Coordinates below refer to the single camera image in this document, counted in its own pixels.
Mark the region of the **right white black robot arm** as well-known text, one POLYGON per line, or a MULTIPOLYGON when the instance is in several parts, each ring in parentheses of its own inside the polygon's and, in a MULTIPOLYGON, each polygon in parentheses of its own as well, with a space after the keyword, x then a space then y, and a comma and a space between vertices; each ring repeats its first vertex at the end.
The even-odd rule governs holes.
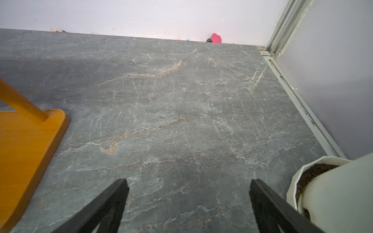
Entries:
MULTIPOLYGON (((127 181, 116 180, 57 232, 117 232, 128 194, 127 181)), ((286 199, 260 179, 251 181, 249 195, 262 233, 370 233, 373 156, 324 156, 306 164, 293 176, 286 199)))

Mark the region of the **small pink object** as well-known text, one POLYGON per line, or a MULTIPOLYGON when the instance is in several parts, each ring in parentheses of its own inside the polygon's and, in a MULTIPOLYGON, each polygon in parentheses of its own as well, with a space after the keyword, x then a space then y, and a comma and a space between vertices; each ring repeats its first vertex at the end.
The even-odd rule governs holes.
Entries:
POLYGON ((207 39, 209 43, 222 43, 222 38, 220 35, 213 33, 211 38, 207 39))

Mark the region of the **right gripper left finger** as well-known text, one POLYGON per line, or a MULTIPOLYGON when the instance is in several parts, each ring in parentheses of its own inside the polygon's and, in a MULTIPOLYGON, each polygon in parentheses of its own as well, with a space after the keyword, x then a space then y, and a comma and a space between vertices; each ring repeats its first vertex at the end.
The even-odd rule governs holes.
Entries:
POLYGON ((117 179, 71 219, 54 230, 55 233, 117 233, 129 186, 126 179, 117 179))

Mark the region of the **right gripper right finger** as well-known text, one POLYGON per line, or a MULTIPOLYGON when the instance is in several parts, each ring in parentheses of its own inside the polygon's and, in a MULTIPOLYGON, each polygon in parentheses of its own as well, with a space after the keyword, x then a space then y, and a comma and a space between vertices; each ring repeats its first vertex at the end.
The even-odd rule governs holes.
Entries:
POLYGON ((250 183, 250 200, 261 233, 322 233, 261 179, 250 183))

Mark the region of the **orange two-tier wooden shelf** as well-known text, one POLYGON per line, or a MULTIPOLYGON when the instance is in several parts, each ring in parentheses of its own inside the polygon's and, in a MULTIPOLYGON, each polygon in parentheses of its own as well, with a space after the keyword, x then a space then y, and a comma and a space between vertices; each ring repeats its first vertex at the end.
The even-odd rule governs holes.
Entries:
POLYGON ((40 110, 4 80, 1 100, 1 232, 18 223, 27 208, 70 117, 60 109, 40 110))

